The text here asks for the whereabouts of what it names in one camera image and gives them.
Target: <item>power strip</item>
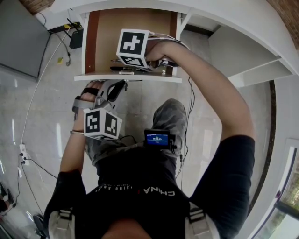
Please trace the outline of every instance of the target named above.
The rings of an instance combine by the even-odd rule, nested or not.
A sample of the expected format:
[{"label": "power strip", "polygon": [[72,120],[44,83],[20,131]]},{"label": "power strip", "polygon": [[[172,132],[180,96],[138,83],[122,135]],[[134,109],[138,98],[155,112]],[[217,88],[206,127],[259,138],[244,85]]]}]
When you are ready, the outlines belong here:
[{"label": "power strip", "polygon": [[20,144],[20,151],[23,154],[22,159],[25,161],[24,165],[30,165],[29,160],[24,160],[24,158],[29,158],[25,144]]}]

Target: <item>display screen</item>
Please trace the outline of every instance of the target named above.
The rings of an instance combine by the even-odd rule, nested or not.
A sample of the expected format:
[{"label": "display screen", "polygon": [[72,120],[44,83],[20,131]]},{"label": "display screen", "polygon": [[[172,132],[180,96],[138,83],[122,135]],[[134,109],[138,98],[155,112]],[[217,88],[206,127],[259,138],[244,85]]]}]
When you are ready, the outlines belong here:
[{"label": "display screen", "polygon": [[167,134],[146,134],[147,144],[152,145],[168,145]]}]

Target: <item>sleeve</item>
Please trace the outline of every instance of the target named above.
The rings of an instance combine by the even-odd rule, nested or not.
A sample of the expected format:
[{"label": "sleeve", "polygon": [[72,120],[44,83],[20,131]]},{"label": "sleeve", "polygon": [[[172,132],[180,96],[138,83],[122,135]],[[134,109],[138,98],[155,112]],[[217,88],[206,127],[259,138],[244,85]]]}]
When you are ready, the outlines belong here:
[{"label": "sleeve", "polygon": [[51,213],[61,209],[70,209],[79,203],[85,195],[86,191],[79,170],[60,172],[58,174],[53,196],[44,213],[43,226],[48,238],[48,225]]},{"label": "sleeve", "polygon": [[214,221],[220,237],[235,237],[249,209],[255,141],[235,135],[222,141],[190,201]]}]

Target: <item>open drawer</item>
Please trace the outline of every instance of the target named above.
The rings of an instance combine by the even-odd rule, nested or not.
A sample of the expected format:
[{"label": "open drawer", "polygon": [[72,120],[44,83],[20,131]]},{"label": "open drawer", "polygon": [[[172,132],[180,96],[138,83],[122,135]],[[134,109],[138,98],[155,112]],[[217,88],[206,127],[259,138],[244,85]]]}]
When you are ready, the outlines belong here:
[{"label": "open drawer", "polygon": [[118,59],[116,49],[121,29],[146,29],[155,33],[176,37],[178,13],[146,8],[119,8],[89,13],[86,20],[82,47],[82,75],[75,80],[159,80],[181,82],[175,76],[176,68],[161,66],[154,72],[134,72],[123,75],[110,67],[123,66],[114,63]]}]

